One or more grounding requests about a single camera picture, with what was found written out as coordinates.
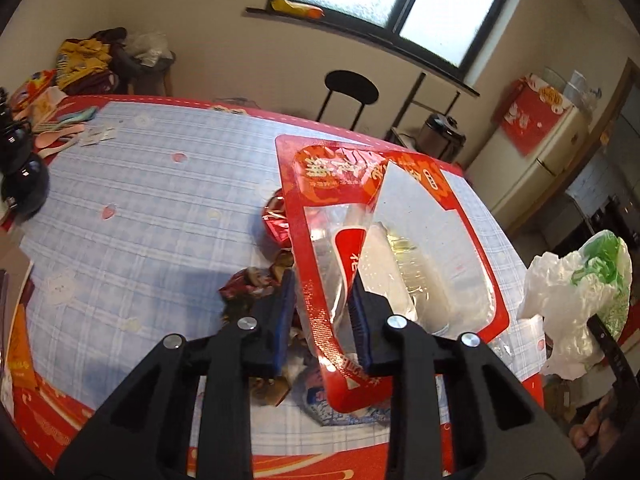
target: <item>chair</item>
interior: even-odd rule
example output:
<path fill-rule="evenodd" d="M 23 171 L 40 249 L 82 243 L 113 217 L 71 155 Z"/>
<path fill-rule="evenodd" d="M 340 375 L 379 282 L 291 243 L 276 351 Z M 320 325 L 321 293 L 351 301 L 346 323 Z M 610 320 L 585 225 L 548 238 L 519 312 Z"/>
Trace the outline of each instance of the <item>chair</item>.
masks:
<path fill-rule="evenodd" d="M 317 122 L 322 119 L 324 109 L 334 92 L 348 95 L 349 97 L 356 99 L 360 102 L 360 110 L 356 114 L 356 118 L 351 125 L 350 130 L 353 130 L 358 123 L 358 119 L 364 110 L 366 105 L 372 105 L 378 100 L 380 95 L 376 86 L 369 81 L 366 77 L 349 70 L 334 70 L 329 72 L 324 78 L 324 85 L 329 89 L 329 93 L 326 95 L 326 99 L 322 104 L 320 113 L 318 114 Z"/>

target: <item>plaid tablecloth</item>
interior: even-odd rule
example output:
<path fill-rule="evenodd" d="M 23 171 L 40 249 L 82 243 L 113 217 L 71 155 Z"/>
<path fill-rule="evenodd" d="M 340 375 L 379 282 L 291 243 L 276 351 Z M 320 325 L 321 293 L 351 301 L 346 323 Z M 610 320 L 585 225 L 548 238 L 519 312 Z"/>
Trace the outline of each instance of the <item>plaid tablecloth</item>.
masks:
<path fill-rule="evenodd" d="M 118 137 L 72 147 L 50 166 L 44 208 L 25 224 L 34 262 L 28 332 L 36 371 L 97 408 L 167 333 L 210 335 L 218 288 L 237 270 L 267 266 L 260 210 L 280 187 L 279 134 L 344 140 L 214 110 L 110 103 L 93 124 Z M 465 180 L 445 173 L 492 264 L 512 323 L 502 336 L 524 380 L 545 359 L 542 323 L 513 322 L 525 267 Z M 441 406 L 445 420 L 446 407 Z M 377 424 L 322 428 L 287 398 L 252 406 L 255 454 L 313 454 L 388 440 Z"/>

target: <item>stool leg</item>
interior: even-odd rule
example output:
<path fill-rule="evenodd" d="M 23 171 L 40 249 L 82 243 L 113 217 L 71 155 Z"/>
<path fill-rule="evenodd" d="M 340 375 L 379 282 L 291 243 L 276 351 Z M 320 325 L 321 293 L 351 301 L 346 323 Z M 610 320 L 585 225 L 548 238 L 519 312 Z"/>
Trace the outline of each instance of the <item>stool leg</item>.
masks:
<path fill-rule="evenodd" d="M 164 95 L 166 97 L 174 96 L 174 83 L 171 81 L 171 67 L 167 68 L 164 71 L 164 76 L 162 76 L 164 80 Z"/>

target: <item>window sill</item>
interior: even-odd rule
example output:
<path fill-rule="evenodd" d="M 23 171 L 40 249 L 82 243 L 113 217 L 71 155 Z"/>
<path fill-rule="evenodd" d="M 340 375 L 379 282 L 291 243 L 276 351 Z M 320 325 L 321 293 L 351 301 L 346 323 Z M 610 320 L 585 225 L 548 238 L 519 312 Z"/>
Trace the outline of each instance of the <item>window sill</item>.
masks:
<path fill-rule="evenodd" d="M 246 16 L 251 18 L 262 18 L 267 20 L 278 20 L 281 22 L 289 22 L 289 23 L 297 23 L 299 25 L 306 25 L 308 27 L 318 28 L 320 30 L 327 30 L 329 32 L 333 32 L 334 34 L 339 34 L 341 36 L 345 36 L 347 38 L 356 39 L 362 41 L 363 43 L 370 44 L 372 46 L 376 46 L 386 50 L 390 54 L 395 56 L 402 57 L 403 59 L 413 63 L 414 65 L 419 66 L 421 69 L 432 73 L 433 75 L 444 79 L 445 81 L 451 83 L 453 86 L 458 88 L 460 91 L 471 95 L 473 97 L 480 97 L 480 94 L 471 86 L 466 85 L 460 79 L 452 76 L 451 74 L 445 72 L 443 69 L 432 65 L 431 63 L 426 62 L 423 59 L 420 59 L 414 54 L 411 54 L 402 48 L 398 48 L 395 45 L 389 43 L 382 38 L 378 38 L 372 34 L 364 34 L 357 30 L 352 30 L 350 28 L 341 27 L 339 25 L 334 25 L 333 23 L 322 22 L 319 20 L 312 20 L 310 18 L 300 18 L 298 16 L 291 16 L 290 14 L 285 14 L 283 12 L 276 12 L 274 10 L 265 10 L 259 9 L 257 7 L 247 7 L 244 10 Z"/>

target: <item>red label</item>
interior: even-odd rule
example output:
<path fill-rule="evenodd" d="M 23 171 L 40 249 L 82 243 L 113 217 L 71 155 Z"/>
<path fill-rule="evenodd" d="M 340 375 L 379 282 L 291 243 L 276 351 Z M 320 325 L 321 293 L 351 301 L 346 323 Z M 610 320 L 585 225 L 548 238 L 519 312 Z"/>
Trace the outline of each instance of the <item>red label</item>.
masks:
<path fill-rule="evenodd" d="M 351 290 L 353 280 L 358 270 L 358 260 L 367 236 L 366 229 L 362 227 L 345 227 L 334 236 L 335 252 L 340 260 L 340 270 L 346 285 L 347 293 Z"/>

